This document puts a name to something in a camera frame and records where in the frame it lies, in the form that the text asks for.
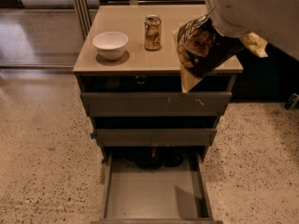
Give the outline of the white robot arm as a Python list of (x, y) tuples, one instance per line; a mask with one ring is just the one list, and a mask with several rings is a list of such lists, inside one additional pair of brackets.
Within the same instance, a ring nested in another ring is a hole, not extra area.
[(254, 32), (299, 60), (299, 0), (205, 0), (215, 29), (224, 36)]

